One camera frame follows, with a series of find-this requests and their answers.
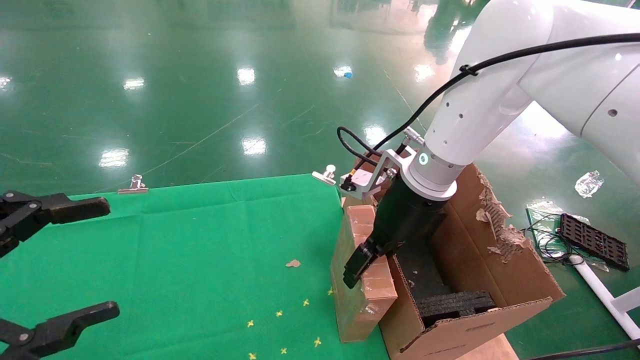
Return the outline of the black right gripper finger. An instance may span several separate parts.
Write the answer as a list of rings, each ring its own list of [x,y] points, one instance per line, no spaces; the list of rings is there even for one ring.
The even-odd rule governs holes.
[[[387,253],[384,249],[369,237],[355,248],[346,262],[343,271],[343,283],[348,289],[353,289],[370,266],[386,255]]]

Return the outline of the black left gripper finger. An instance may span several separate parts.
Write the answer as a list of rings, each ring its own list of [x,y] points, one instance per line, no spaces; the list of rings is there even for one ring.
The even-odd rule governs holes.
[[[17,323],[0,319],[0,341],[7,345],[2,351],[2,360],[40,360],[66,351],[77,344],[82,332],[102,322],[110,321],[121,314],[116,301],[105,301],[83,309],[51,317],[27,328]]]
[[[0,199],[0,257],[49,224],[77,223],[109,215],[111,207],[103,197],[71,200],[66,194],[32,196],[10,190]]]

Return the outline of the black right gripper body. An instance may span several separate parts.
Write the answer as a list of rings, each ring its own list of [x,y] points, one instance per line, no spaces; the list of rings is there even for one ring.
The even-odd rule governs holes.
[[[372,230],[375,255],[387,256],[415,240],[429,240],[446,217],[448,201],[427,199],[396,176],[378,202]]]

